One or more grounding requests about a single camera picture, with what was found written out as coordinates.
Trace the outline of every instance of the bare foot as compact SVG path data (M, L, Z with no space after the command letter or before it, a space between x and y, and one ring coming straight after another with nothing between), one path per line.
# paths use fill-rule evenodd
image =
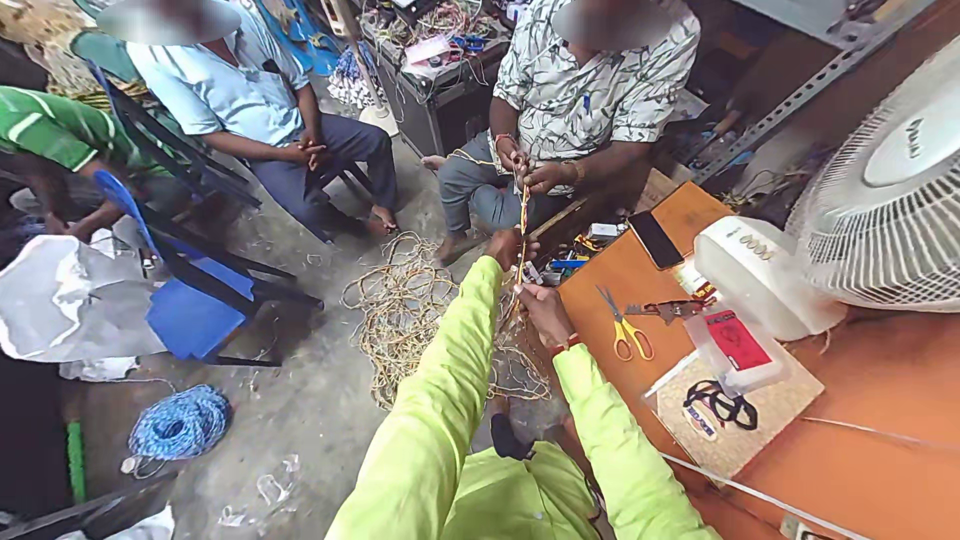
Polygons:
M390 209L385 209L377 205L373 205L373 208L370 210L376 217L379 217L381 221L387 226L387 229L391 231L396 229L396 217Z
M446 163L446 158L443 156L424 156L420 159L420 163L431 171L435 171Z
M437 251L433 252L433 257L443 266L453 264L461 255L457 252L457 248L459 248L466 239L467 233L448 233L446 238L444 238L444 242L437 248Z
M368 219L363 223L364 227L367 228L367 231L374 236L386 236L391 232L391 229L387 227L387 224L379 219Z

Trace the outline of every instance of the smartphone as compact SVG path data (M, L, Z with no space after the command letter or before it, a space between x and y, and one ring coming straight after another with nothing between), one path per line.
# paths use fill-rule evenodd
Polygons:
M630 216L627 223L659 270L666 270L684 262L684 256L677 251L677 247L670 241L650 210Z

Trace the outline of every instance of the orange table surface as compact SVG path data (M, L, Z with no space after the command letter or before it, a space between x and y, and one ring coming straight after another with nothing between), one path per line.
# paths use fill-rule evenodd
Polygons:
M682 253L693 237L730 211L694 184L654 209ZM612 349L609 309L595 285L626 304L677 300L685 293L660 272L632 233L564 282L560 293L577 332L637 422L662 452L690 461L642 401L646 389L693 351L683 324L631 317L647 333L652 361L624 362ZM826 392L804 413L960 447L960 317L910 313L842 326L822 356L823 337L794 347ZM705 521L725 538L782 538L784 512L726 488L721 497L696 473L674 467ZM855 430L794 421L736 480L821 519L871 538L955 538L948 513L960 485L960 453L908 445Z

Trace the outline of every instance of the green shirt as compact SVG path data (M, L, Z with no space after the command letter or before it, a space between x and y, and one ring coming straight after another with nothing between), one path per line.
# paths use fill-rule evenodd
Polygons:
M0 149L27 151L79 171L97 154L134 179L171 176L107 112L44 92L0 86Z
M467 455L487 395L501 278L491 257L470 268L417 372L400 384L327 540L599 538L584 475L558 447L539 442L529 461L492 449ZM587 347L553 363L616 537L718 540Z

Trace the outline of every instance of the fan grille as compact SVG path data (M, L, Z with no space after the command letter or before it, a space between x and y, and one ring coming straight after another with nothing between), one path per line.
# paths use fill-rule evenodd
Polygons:
M868 307L960 310L960 151L895 184L865 180L877 147L903 122L960 100L945 93L952 87L960 39L871 112L804 191L787 230L814 286Z

